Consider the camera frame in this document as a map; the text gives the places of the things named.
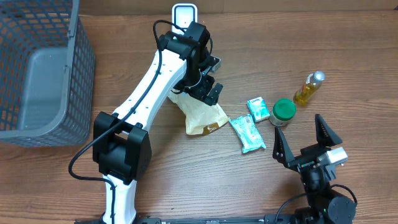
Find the brown snack pouch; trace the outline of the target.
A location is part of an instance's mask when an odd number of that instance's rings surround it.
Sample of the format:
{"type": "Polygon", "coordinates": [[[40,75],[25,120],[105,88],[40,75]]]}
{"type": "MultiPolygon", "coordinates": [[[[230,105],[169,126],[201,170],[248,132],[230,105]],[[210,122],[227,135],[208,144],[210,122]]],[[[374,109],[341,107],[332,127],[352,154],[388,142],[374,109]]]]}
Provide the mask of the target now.
{"type": "Polygon", "coordinates": [[[207,135],[216,131],[229,121],[229,117],[219,104],[208,106],[192,98],[187,93],[170,92],[168,98],[175,103],[186,116],[187,135],[207,135]]]}

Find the teal snack bar wrapper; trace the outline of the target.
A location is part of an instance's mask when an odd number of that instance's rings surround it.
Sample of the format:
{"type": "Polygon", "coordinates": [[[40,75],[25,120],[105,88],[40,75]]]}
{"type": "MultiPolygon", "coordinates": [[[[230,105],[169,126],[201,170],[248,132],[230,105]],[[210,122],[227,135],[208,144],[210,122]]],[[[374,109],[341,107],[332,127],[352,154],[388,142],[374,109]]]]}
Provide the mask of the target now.
{"type": "Polygon", "coordinates": [[[235,130],[243,145],[243,154],[260,148],[266,149],[266,144],[257,130],[255,122],[250,114],[240,116],[236,119],[231,119],[229,120],[229,123],[235,130]]]}

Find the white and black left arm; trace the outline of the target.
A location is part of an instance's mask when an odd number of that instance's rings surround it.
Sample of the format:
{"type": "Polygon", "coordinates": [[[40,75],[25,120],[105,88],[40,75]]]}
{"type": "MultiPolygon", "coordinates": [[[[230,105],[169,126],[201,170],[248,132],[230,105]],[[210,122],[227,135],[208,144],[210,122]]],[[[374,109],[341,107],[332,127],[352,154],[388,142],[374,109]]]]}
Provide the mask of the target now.
{"type": "Polygon", "coordinates": [[[204,25],[191,22],[181,34],[168,31],[155,41],[152,65],[129,98],[95,118],[93,161],[106,183],[102,223],[134,222],[136,184],[152,157],[149,130],[167,95],[186,93],[213,106],[223,88],[209,75],[220,60],[206,47],[212,39],[204,25]]]}

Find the yellow liquid bottle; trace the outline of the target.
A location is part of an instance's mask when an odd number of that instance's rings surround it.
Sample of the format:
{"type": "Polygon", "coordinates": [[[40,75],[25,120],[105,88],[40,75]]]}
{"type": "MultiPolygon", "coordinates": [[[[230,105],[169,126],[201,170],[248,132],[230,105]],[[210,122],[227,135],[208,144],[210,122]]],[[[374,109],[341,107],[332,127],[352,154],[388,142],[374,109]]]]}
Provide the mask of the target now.
{"type": "Polygon", "coordinates": [[[300,89],[295,92],[293,101],[296,105],[305,106],[312,95],[321,87],[325,80],[325,73],[317,70],[311,73],[300,89]]]}

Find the green lid jar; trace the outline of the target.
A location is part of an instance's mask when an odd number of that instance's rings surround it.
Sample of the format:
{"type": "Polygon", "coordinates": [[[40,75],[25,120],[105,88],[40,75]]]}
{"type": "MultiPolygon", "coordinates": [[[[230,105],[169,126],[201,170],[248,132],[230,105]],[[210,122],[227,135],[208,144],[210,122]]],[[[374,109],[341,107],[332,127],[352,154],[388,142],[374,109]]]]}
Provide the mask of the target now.
{"type": "Polygon", "coordinates": [[[296,105],[290,99],[278,100],[270,113],[269,121],[274,126],[286,126],[296,114],[296,105]]]}

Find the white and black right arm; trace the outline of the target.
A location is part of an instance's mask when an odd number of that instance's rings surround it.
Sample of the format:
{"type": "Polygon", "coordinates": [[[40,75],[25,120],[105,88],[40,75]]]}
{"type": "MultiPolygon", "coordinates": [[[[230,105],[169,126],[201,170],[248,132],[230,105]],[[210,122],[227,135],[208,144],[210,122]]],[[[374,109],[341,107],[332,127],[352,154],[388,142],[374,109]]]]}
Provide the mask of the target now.
{"type": "Polygon", "coordinates": [[[352,223],[358,200],[345,185],[330,182],[336,179],[336,167],[348,160],[340,144],[342,139],[327,125],[320,114],[315,115],[317,143],[302,148],[294,156],[280,127],[275,128],[272,157],[285,168],[300,174],[304,193],[288,199],[274,215],[274,223],[352,223]],[[294,200],[307,198],[308,206],[294,214],[282,216],[283,209],[294,200]]]}

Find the teal tissue pack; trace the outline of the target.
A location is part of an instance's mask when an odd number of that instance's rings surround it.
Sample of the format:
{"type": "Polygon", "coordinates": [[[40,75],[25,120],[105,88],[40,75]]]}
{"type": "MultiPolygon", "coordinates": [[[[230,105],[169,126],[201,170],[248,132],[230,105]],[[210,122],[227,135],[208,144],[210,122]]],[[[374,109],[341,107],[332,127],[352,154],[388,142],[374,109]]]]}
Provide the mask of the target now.
{"type": "Polygon", "coordinates": [[[247,106],[255,123],[268,119],[270,116],[266,102],[260,96],[248,100],[247,106]]]}

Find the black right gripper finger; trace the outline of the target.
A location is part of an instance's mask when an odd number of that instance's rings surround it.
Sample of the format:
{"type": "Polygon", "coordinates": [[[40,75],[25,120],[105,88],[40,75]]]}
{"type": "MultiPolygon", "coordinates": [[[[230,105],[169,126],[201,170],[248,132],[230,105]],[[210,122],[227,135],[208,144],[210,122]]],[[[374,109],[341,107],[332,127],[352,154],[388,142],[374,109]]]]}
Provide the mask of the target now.
{"type": "Polygon", "coordinates": [[[290,163],[295,159],[280,127],[275,127],[275,140],[272,157],[281,164],[290,163]]]}
{"type": "Polygon", "coordinates": [[[322,146],[332,147],[341,144],[342,139],[327,125],[320,114],[315,115],[316,139],[322,146]]]}

